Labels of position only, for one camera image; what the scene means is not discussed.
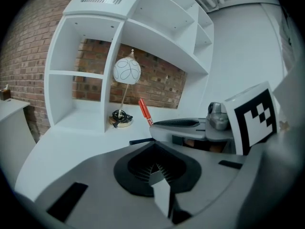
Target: white shelving unit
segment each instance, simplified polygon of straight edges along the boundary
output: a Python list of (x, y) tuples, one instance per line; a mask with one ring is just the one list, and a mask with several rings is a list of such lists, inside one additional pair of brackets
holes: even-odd
[[(122, 0), (119, 4), (72, 0), (54, 33), (46, 61), (45, 99), (51, 126), (90, 135), (110, 133), (108, 116), (117, 109), (109, 102), (112, 68), (121, 43), (188, 73), (179, 108), (149, 107), (155, 115), (166, 119), (184, 116), (185, 111), (195, 114), (211, 65), (213, 31), (209, 16), (194, 0)], [(74, 71), (78, 47), (85, 38), (111, 42), (103, 74)], [(100, 79), (101, 100), (73, 99), (74, 76)], [(129, 128), (137, 131), (144, 123), (138, 119), (142, 114), (140, 109), (131, 110), (135, 117)]]

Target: black slot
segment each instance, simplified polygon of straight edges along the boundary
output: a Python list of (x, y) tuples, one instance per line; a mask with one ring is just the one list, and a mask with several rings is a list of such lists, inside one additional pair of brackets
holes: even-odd
[(47, 210), (48, 214), (65, 222), (87, 189), (87, 185), (74, 182), (67, 191)]
[(222, 166), (227, 166), (227, 167), (231, 167), (231, 168), (238, 169), (238, 170), (240, 170), (243, 167), (243, 164), (231, 162), (228, 160), (222, 160), (219, 162), (219, 164)]

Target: white desk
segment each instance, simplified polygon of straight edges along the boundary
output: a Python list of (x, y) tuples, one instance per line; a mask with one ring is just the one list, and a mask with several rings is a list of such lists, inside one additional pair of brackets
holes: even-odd
[(36, 144), (23, 113), (28, 105), (15, 99), (0, 101), (0, 166), (11, 187)]

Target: white lamp shade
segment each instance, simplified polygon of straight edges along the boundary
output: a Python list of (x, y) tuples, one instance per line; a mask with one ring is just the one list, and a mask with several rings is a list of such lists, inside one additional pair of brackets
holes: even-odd
[(134, 58), (126, 57), (115, 63), (113, 77), (117, 82), (136, 84), (141, 76), (141, 67)]

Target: small box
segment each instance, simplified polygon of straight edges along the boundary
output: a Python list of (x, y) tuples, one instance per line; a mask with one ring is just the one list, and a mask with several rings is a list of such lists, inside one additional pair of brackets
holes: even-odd
[(0, 91), (0, 99), (1, 100), (7, 100), (10, 98), (10, 90), (4, 90), (4, 91)]

